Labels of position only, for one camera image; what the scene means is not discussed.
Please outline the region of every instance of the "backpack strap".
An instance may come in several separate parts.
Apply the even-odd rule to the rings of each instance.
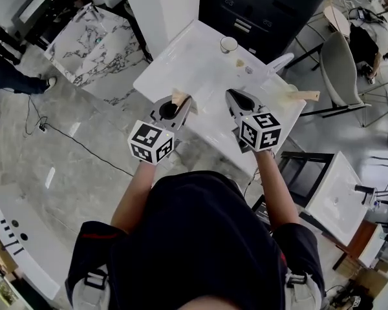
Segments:
[[[320,310],[321,291],[312,277],[292,274],[288,268],[285,284],[285,310]]]
[[[89,271],[76,283],[72,294],[74,310],[108,310],[111,286],[106,265]]]

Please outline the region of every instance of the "shirt sleeve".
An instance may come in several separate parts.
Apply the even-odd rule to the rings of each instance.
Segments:
[[[65,282],[67,296],[72,304],[74,286],[93,269],[107,264],[109,251],[114,243],[126,238],[126,233],[116,227],[100,223],[86,222],[76,239]]]
[[[294,274],[307,273],[317,283],[321,293],[325,290],[318,253],[318,241],[307,227],[284,224],[276,229],[273,238],[282,250],[287,266]]]

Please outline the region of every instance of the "white cup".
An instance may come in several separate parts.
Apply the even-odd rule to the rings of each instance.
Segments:
[[[220,41],[220,48],[224,54],[233,52],[238,46],[237,40],[232,37],[224,37]]]

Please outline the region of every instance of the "white cube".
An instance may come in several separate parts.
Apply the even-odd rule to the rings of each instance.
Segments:
[[[136,121],[128,137],[131,154],[153,165],[174,150],[174,134],[143,121]]]
[[[276,146],[280,131],[281,125],[271,112],[258,112],[241,118],[239,137],[259,152]]]

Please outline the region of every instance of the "chair backrest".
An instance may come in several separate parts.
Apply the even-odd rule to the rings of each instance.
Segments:
[[[340,32],[323,44],[321,72],[330,98],[338,106],[362,103],[356,87],[356,66],[348,42]]]

